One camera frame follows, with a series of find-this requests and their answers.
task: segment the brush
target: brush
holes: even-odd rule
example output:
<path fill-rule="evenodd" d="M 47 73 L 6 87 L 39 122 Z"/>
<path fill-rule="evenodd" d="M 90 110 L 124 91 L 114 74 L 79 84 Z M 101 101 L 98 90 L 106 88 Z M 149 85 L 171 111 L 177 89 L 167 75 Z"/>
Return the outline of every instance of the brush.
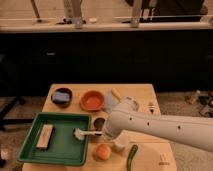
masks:
<path fill-rule="evenodd" d="M 84 140 L 85 135 L 98 135 L 101 136 L 102 132 L 101 131 L 83 131 L 79 128 L 75 128 L 73 131 L 74 136 L 78 139 L 78 140 Z"/>

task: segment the green pepper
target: green pepper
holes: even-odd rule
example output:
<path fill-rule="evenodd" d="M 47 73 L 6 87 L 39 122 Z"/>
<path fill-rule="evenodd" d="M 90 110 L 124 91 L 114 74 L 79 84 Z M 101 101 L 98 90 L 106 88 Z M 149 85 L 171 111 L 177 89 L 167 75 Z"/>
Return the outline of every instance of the green pepper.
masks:
<path fill-rule="evenodd" d="M 138 151 L 138 146 L 136 144 L 132 145 L 132 148 L 129 152 L 127 163 L 126 163 L 127 171 L 131 171 L 132 160 L 137 151 Z"/>

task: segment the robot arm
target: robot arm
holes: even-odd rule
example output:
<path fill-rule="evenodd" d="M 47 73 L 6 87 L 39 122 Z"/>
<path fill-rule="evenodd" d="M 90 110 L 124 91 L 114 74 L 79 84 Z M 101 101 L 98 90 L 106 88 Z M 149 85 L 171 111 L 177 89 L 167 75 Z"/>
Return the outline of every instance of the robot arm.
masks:
<path fill-rule="evenodd" d="M 114 139 L 122 130 L 142 132 L 213 152 L 213 120 L 201 117 L 145 115 L 137 102 L 124 97 L 112 110 L 103 127 L 103 136 Z"/>

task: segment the green plastic tray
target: green plastic tray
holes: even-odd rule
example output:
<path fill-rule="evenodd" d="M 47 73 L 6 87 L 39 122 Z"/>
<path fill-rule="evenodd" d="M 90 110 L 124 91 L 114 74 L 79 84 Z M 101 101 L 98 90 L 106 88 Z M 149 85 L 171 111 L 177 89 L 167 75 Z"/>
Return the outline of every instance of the green plastic tray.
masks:
<path fill-rule="evenodd" d="M 88 137 L 83 141 L 73 135 L 74 128 L 89 130 L 90 115 L 69 113 L 38 113 L 25 138 L 17 160 L 26 163 L 50 163 L 82 166 L 86 160 Z M 48 148 L 41 150 L 36 144 L 43 124 L 53 124 Z"/>

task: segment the bowl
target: bowl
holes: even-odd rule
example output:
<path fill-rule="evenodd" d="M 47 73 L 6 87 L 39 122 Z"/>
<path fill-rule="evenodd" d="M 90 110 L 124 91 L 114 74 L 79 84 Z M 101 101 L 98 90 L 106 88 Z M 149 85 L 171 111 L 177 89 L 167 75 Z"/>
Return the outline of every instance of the bowl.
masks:
<path fill-rule="evenodd" d="M 51 101 L 59 107 L 65 108 L 70 105 L 72 91 L 68 88 L 59 88 L 54 91 Z"/>
<path fill-rule="evenodd" d="M 99 91 L 88 91 L 82 96 L 80 106 L 86 111 L 99 111 L 104 106 L 104 95 Z"/>

